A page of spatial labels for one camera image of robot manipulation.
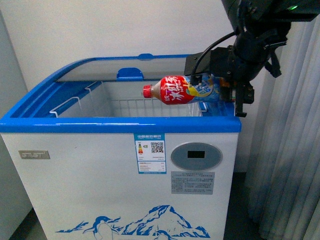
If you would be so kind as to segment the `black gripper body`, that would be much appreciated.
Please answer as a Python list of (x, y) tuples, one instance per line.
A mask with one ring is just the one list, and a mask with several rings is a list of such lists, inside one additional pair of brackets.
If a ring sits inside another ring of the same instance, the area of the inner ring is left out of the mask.
[(245, 74), (245, 64), (235, 56), (231, 46), (210, 51), (209, 69), (220, 79), (222, 101), (235, 102), (239, 97), (242, 103), (254, 102), (255, 90)]

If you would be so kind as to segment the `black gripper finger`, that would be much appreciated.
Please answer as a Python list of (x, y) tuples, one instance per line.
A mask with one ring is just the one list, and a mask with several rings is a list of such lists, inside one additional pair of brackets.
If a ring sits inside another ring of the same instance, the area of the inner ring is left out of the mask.
[(235, 90), (235, 116), (245, 118), (247, 113), (243, 111), (245, 85), (238, 83)]

